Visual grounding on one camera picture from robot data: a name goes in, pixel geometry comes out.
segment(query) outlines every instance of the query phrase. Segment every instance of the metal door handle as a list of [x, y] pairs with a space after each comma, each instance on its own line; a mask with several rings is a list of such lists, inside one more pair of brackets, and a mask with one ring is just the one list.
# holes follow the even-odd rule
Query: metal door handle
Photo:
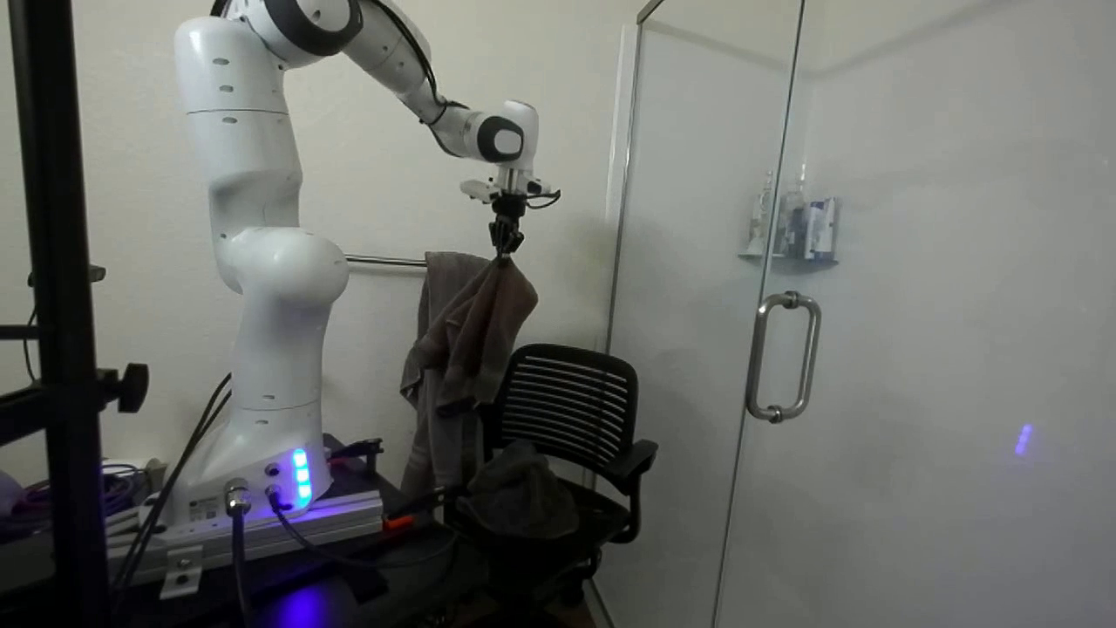
[[[771, 312], [798, 312], [807, 308], [808, 323], [807, 323], [807, 348], [803, 348], [803, 371], [798, 371], [798, 397], [797, 405], [761, 405], [761, 380], [763, 380], [763, 342], [769, 342], [769, 316]], [[814, 392], [814, 363], [818, 363], [818, 337], [824, 333], [824, 308], [807, 300], [803, 293], [787, 288], [787, 293], [771, 293], [761, 308], [758, 308], [758, 323], [753, 323], [753, 356], [748, 363], [748, 413], [769, 422], [786, 422], [807, 413], [808, 405], [808, 392]]]

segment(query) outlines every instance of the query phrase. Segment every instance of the black metal frame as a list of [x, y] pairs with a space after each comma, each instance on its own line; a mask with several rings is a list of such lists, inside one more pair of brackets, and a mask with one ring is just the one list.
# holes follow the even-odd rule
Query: black metal frame
[[43, 380], [0, 397], [0, 442], [45, 430], [57, 612], [67, 626], [109, 626], [73, 8], [70, 0], [6, 5], [40, 333], [4, 323], [0, 337], [40, 337]]

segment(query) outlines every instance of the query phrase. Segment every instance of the hanging towel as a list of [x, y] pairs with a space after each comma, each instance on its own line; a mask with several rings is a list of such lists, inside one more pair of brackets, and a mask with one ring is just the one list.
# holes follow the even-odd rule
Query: hanging towel
[[479, 468], [476, 405], [497, 402], [539, 293], [510, 258], [425, 254], [419, 337], [403, 372], [419, 430], [403, 491], [464, 486]]

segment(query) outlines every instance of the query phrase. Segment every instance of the purple light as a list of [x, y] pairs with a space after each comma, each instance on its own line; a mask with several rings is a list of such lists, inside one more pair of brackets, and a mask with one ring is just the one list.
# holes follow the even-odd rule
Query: purple light
[[275, 595], [275, 626], [325, 626], [336, 621], [339, 607], [329, 595], [329, 585], [304, 585], [291, 595]]
[[1033, 433], [1036, 433], [1036, 427], [1021, 422], [1021, 430], [1016, 436], [1016, 456], [1027, 456], [1033, 449]]

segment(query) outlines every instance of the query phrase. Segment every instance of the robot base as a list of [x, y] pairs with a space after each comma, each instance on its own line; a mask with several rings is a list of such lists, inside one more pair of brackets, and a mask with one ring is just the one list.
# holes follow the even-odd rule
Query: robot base
[[[382, 491], [357, 491], [357, 497], [320, 499], [311, 508], [285, 513], [285, 515], [311, 544], [320, 548], [320, 544], [382, 533], [383, 499]], [[234, 519], [226, 515], [206, 519], [206, 523], [182, 523], [164, 533], [154, 533], [133, 583], [164, 580], [164, 594], [160, 594], [164, 601], [192, 595], [206, 570], [225, 570], [234, 562], [232, 533], [234, 533]], [[133, 533], [109, 536], [111, 573], [130, 556], [130, 544], [133, 544]], [[304, 551], [304, 548], [291, 530], [283, 530], [274, 508], [267, 513], [250, 508], [245, 515], [248, 562], [293, 556], [293, 551]]]

